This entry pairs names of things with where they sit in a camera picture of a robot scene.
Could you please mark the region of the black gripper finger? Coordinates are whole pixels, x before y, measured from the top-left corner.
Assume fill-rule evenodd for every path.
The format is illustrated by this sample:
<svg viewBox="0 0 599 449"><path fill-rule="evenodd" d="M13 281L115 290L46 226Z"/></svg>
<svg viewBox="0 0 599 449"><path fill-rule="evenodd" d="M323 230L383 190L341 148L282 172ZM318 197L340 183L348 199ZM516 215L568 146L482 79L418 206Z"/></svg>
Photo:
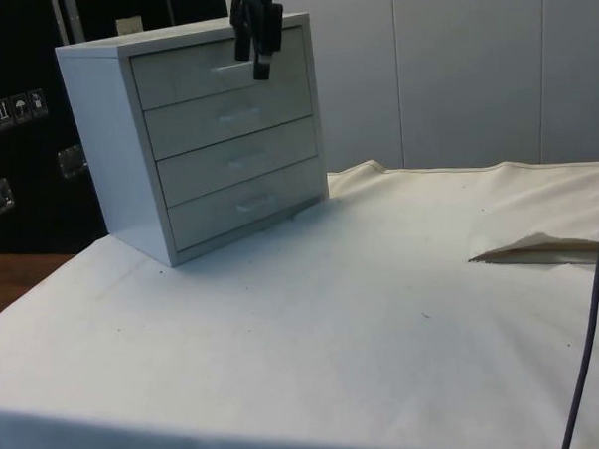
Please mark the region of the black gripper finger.
<svg viewBox="0 0 599 449"><path fill-rule="evenodd" d="M234 31L234 60L248 61L250 57L250 34L246 20L245 0L231 0L229 21Z"/></svg>
<svg viewBox="0 0 599 449"><path fill-rule="evenodd" d="M282 16L283 6L273 0L248 0L255 80L269 79L272 57L281 51Z"/></svg>

